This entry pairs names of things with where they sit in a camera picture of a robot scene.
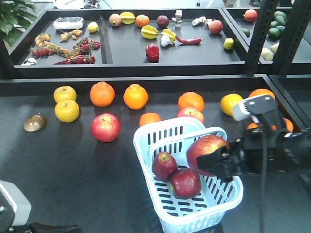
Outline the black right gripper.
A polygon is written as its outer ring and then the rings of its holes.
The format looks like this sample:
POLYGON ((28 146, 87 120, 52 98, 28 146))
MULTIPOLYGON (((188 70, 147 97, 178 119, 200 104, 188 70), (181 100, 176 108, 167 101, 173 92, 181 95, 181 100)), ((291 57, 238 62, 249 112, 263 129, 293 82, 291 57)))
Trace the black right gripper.
POLYGON ((276 163, 281 138, 288 133, 282 114, 259 114, 257 122, 242 133, 241 139, 196 158, 199 173, 217 177, 224 183, 233 181, 243 171, 264 174, 269 163, 276 163))

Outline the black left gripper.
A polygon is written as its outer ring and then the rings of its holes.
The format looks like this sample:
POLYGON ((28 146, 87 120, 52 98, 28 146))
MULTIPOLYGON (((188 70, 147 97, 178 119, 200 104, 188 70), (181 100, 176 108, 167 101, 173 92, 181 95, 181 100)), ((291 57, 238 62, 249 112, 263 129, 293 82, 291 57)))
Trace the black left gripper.
POLYGON ((27 226, 30 211, 14 211, 10 206, 0 207, 0 232, 1 233, 82 233, 78 225, 52 226, 38 222, 27 226))

